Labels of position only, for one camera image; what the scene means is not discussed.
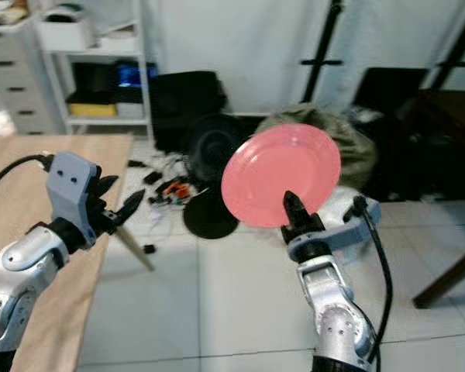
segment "red object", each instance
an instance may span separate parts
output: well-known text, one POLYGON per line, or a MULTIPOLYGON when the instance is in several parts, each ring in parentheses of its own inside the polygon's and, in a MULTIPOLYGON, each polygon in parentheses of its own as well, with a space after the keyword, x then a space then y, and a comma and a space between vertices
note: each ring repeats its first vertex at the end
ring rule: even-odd
POLYGON ((248 226, 281 227, 288 224, 287 190, 312 214, 331 195, 340 171, 338 148, 326 133, 283 124, 256 134, 234 153, 222 176, 222 197, 248 226))

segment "shelf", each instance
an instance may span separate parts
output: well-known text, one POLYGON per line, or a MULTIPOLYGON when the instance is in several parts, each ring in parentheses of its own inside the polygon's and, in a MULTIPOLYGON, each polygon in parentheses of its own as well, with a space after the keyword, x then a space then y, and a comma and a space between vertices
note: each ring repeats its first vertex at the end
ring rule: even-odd
POLYGON ((139 50, 104 50, 100 48, 91 48, 83 52, 73 52, 69 50, 45 50, 46 53, 65 53, 70 56, 114 56, 114 57, 140 57, 142 52, 139 50))
POLYGON ((70 116, 66 119, 66 123, 70 126, 146 126, 149 121, 148 118, 124 119, 117 116, 70 116))
POLYGON ((28 22, 29 18, 25 18, 22 21, 17 22, 15 25, 0 26, 0 33, 15 33, 28 22))

